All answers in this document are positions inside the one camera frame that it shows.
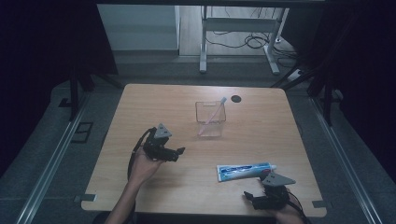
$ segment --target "toothbrush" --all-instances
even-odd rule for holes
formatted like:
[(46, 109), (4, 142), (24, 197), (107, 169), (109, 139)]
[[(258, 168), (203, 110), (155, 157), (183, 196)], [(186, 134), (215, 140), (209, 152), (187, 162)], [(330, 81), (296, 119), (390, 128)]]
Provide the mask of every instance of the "toothbrush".
[[(224, 106), (224, 103), (227, 101), (227, 98), (223, 97), (220, 101), (219, 108), (213, 112), (213, 114), (210, 116), (210, 118), (205, 122), (205, 124), (208, 124), (220, 111), (221, 107)], [(201, 135), (204, 132), (205, 126), (201, 127), (201, 130), (198, 132), (198, 135)]]

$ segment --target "white metal stand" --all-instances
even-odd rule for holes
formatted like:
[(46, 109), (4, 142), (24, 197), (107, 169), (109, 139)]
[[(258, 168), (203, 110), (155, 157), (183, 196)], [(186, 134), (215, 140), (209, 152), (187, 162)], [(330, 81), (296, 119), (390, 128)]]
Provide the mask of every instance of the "white metal stand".
[(279, 69), (273, 56), (274, 44), (282, 23), (285, 8), (281, 8), (275, 20), (272, 19), (245, 19), (245, 18), (208, 18), (207, 6), (204, 6), (202, 18), (202, 44), (199, 70), (206, 72), (206, 32), (252, 32), (252, 33), (271, 33), (268, 46), (264, 46), (264, 52), (274, 75), (279, 75)]

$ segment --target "toothpaste tube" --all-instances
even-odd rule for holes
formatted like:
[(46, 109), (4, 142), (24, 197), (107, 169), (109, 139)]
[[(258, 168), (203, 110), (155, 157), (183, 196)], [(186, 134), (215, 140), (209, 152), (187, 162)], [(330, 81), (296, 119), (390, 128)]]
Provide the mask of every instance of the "toothpaste tube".
[(261, 162), (246, 165), (218, 165), (219, 182), (268, 175), (276, 169), (276, 165)]

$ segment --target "white wall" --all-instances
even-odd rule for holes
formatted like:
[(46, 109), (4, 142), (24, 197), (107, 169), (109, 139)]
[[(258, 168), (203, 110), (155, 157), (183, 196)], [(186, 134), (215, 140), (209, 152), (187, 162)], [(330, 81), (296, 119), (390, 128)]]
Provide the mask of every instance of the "white wall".
[(178, 49), (178, 6), (97, 6), (113, 50)]

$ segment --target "wooden table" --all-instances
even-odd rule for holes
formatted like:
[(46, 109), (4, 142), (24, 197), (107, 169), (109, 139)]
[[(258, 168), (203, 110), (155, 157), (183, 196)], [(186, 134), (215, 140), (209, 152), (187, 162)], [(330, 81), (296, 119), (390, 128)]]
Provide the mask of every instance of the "wooden table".
[[(240, 103), (231, 101), (233, 95)], [(195, 102), (227, 97), (222, 137), (197, 136)], [(139, 137), (163, 123), (173, 134), (166, 147), (186, 150), (166, 162), (139, 191), (136, 212), (268, 216), (253, 209), (243, 192), (262, 195), (258, 178), (219, 182), (216, 165), (269, 161), (289, 185), (308, 217), (324, 217), (317, 181), (285, 92), (281, 89), (130, 84), (125, 87), (86, 194), (86, 210), (110, 211), (127, 182), (127, 166)]]

